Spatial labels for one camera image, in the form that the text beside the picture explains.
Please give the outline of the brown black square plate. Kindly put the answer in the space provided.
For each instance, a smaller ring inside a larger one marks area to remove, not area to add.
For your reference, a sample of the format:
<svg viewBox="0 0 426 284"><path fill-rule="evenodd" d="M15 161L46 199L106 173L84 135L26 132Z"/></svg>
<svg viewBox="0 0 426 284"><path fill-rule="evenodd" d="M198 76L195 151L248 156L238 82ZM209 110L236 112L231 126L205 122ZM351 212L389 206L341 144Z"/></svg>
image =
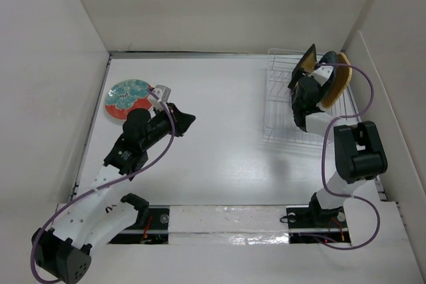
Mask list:
<svg viewBox="0 0 426 284"><path fill-rule="evenodd" d="M302 58L299 60L297 65L292 71L292 77L288 88L293 91L298 83L299 79L306 76L314 71L314 67L317 63L317 52L316 45L312 44L310 48L304 53Z"/></svg>

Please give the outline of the woven bamboo square plate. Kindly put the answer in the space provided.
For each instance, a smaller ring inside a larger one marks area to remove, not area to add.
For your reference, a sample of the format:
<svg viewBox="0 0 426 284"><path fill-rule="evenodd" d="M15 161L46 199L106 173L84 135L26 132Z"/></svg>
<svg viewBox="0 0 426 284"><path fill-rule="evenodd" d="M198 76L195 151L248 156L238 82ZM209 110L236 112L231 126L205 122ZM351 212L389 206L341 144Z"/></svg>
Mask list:
<svg viewBox="0 0 426 284"><path fill-rule="evenodd" d="M337 54L337 63L343 64L343 66L335 68L335 80L333 81L329 92L321 101L321 104L325 109L331 108L337 102L351 80L353 69L349 66L350 62L344 53Z"/></svg>

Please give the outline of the teal round plate white blossoms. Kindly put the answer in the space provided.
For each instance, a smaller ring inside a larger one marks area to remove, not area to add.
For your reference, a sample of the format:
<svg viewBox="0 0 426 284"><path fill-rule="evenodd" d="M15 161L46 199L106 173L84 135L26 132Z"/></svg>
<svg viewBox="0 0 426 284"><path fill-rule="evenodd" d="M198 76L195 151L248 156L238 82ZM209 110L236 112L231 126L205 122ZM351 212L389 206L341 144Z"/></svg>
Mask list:
<svg viewBox="0 0 426 284"><path fill-rule="evenodd" d="M325 82L325 84L323 84L321 86L321 94L322 94L322 98L325 98L325 96L329 93L332 84L335 81L336 78L336 71L337 71L337 67L336 66L330 66L330 64L336 64L337 63L337 53L335 51L329 51L327 52L320 60L319 60L319 64L320 65L326 65L326 67L331 67L332 71L331 71L331 75L329 76L329 78L327 79L327 81Z"/></svg>

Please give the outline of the red teal floral round plate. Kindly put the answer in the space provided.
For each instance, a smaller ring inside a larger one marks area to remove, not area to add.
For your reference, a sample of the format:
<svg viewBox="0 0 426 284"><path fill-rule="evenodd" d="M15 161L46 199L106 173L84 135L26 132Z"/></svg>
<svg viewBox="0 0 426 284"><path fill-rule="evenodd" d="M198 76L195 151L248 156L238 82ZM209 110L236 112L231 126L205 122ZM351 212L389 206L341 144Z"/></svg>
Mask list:
<svg viewBox="0 0 426 284"><path fill-rule="evenodd" d="M148 100L150 89L152 86L139 79L116 83L105 96L105 110L117 120L126 120L129 112L138 108L150 110L152 108Z"/></svg>

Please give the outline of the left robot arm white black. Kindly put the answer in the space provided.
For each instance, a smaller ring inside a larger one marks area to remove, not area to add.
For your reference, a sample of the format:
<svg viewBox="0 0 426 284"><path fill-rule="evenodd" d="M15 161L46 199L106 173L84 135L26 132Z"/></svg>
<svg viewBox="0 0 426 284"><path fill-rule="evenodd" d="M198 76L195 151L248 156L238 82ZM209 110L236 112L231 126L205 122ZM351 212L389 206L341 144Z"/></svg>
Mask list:
<svg viewBox="0 0 426 284"><path fill-rule="evenodd" d="M132 193L130 184L158 162L148 160L151 147L166 136L183 136L196 120L171 102L159 105L153 113L143 108L129 112L91 186L33 234L30 266L38 282L45 282L37 273L42 269L54 276L53 283L78 283L102 246L130 226L146 225L149 202Z"/></svg>

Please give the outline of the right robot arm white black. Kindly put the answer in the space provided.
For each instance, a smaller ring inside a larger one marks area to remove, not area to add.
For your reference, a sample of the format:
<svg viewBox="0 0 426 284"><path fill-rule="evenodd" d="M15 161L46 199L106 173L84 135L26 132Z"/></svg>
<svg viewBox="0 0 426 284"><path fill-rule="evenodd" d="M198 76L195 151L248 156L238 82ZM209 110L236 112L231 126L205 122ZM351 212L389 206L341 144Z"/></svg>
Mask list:
<svg viewBox="0 0 426 284"><path fill-rule="evenodd" d="M288 88L296 125L322 136L324 148L330 142L334 145L335 173L311 197L306 214L310 223L323 226L337 217L358 187L387 171L387 156L374 122L347 125L320 109L321 87L315 78L301 76Z"/></svg>

